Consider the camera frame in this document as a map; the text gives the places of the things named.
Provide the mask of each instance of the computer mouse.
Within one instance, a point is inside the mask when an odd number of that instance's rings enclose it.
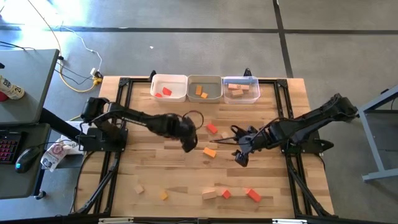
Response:
[[[40,149],[38,147],[25,149],[25,151],[19,155],[17,162],[15,163],[15,171],[20,174],[27,172],[39,155]]]

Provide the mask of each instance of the gray bin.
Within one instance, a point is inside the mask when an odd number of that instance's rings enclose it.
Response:
[[[202,86],[202,92],[208,94],[206,99],[195,94],[197,85]],[[219,103],[223,96],[223,80],[216,75],[188,76],[188,99],[194,103]]]

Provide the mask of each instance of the wooden tabletop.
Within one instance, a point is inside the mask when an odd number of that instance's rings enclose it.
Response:
[[[99,97],[114,101],[119,79],[105,77]],[[294,115],[310,111],[304,80],[291,78],[288,84]],[[149,83],[134,84],[130,108],[147,114],[183,115],[198,110],[203,113],[205,124],[213,123],[218,128],[218,134],[199,129],[198,146],[185,153],[179,141],[164,139],[142,126],[128,124],[129,138],[119,166],[113,217],[294,217],[286,163],[279,148],[251,154],[249,165],[243,168],[231,155],[237,146],[209,143],[211,139],[221,138],[224,131],[232,135],[229,130],[232,124],[244,129],[249,125],[260,128],[276,118],[277,105],[271,85],[261,85],[261,97],[253,105],[190,103],[188,100],[159,103],[151,97],[149,88]],[[217,151],[214,159],[203,154],[206,146]],[[97,188],[103,157],[104,153],[96,152],[87,160],[80,177],[76,207],[80,208]],[[303,163],[309,189],[323,207],[333,213],[321,160],[303,154]],[[134,191],[137,184],[145,189],[139,195]],[[245,188],[253,188],[262,200],[254,202],[245,195]],[[202,200],[202,191],[208,189],[215,189],[219,197]],[[232,193],[229,199],[220,196],[224,189]],[[164,201],[160,198],[163,190],[169,195]],[[108,197],[108,187],[104,192],[102,207]],[[301,192],[298,196],[302,204]]]

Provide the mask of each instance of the red block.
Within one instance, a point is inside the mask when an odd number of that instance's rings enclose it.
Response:
[[[253,189],[247,189],[246,194],[251,197],[255,202],[261,201],[261,196],[257,194]]]
[[[165,94],[165,95],[167,95],[167,96],[170,96],[170,95],[172,94],[172,91],[169,90],[169,89],[166,88],[166,87],[163,87],[163,94]]]
[[[229,192],[229,190],[224,190],[223,197],[225,199],[229,199],[230,196],[231,196],[231,192]]]
[[[212,125],[212,124],[207,124],[206,128],[213,134],[216,134],[217,131],[218,131],[217,128],[214,125]]]

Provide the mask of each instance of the clear plastic bin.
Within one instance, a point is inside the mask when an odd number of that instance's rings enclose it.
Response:
[[[202,93],[207,93],[207,98],[196,95],[197,86],[201,85]],[[190,75],[188,76],[188,99],[196,103],[219,103],[223,96],[223,80],[216,75]]]
[[[228,84],[249,85],[249,90],[243,91],[243,96],[233,97]],[[224,77],[224,102],[227,104],[251,104],[260,97],[259,80],[256,77]]]
[[[150,94],[156,101],[184,102],[187,98],[187,82],[188,78],[185,75],[156,74],[152,78]],[[172,94],[170,96],[164,95],[162,92],[163,87],[171,90]],[[155,96],[156,93],[160,93],[162,97]]]

